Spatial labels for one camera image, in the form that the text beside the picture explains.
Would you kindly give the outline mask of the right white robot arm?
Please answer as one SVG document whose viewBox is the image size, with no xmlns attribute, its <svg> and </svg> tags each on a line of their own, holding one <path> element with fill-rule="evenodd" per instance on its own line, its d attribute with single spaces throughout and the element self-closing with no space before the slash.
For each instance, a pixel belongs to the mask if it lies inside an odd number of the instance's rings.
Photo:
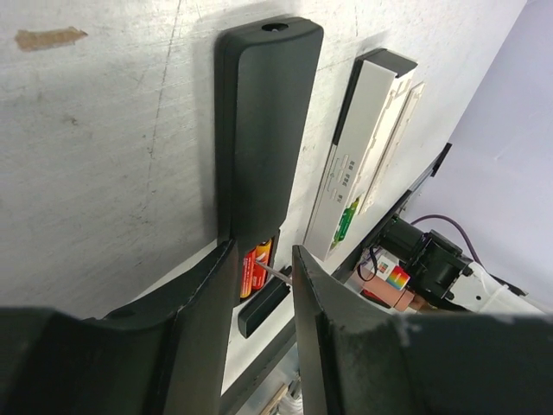
<svg viewBox="0 0 553 415">
<path fill-rule="evenodd" d="M 356 291 L 388 310 L 543 314 L 517 286 L 494 277 L 438 232 L 394 215 L 353 268 Z"/>
</svg>

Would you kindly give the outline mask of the white remote control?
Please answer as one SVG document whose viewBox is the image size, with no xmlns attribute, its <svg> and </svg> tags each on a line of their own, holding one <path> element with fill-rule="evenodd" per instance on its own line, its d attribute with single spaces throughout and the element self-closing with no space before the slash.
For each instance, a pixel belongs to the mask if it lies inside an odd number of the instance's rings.
<svg viewBox="0 0 553 415">
<path fill-rule="evenodd" d="M 365 192 L 375 175 L 398 115 L 413 82 L 417 64 L 386 48 L 357 57 L 340 109 L 331 149 L 321 178 L 303 244 L 326 260 L 340 218 Z"/>
</svg>

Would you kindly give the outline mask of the black remote control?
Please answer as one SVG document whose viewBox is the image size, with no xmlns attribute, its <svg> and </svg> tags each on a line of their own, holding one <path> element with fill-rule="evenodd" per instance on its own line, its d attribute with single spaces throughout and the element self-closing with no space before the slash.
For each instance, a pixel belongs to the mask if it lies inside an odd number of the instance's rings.
<svg viewBox="0 0 553 415">
<path fill-rule="evenodd" d="M 285 222 L 324 30 L 277 16 L 222 32 L 214 45 L 218 240 L 243 258 Z"/>
</svg>

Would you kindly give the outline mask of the black battery cover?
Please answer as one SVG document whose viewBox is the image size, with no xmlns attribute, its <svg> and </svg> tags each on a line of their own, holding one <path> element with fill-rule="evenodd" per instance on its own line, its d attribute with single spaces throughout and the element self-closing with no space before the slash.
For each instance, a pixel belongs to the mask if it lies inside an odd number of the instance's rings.
<svg viewBox="0 0 553 415">
<path fill-rule="evenodd" d="M 290 293 L 290 286 L 277 277 L 269 280 L 238 313 L 238 331 L 249 338 Z"/>
</svg>

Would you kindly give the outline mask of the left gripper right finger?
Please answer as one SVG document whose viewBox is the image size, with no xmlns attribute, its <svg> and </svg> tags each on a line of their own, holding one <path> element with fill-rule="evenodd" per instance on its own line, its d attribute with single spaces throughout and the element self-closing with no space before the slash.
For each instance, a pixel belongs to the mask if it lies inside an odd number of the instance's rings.
<svg viewBox="0 0 553 415">
<path fill-rule="evenodd" d="M 292 259 L 305 413 L 551 413 L 551 316 L 389 314 Z"/>
</svg>

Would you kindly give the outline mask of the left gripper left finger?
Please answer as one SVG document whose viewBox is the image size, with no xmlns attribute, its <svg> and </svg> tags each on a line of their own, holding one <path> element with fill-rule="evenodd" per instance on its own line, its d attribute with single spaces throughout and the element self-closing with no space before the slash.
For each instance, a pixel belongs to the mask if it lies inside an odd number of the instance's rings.
<svg viewBox="0 0 553 415">
<path fill-rule="evenodd" d="M 227 241 L 100 319 L 2 309 L 2 413 L 218 413 L 237 268 Z"/>
</svg>

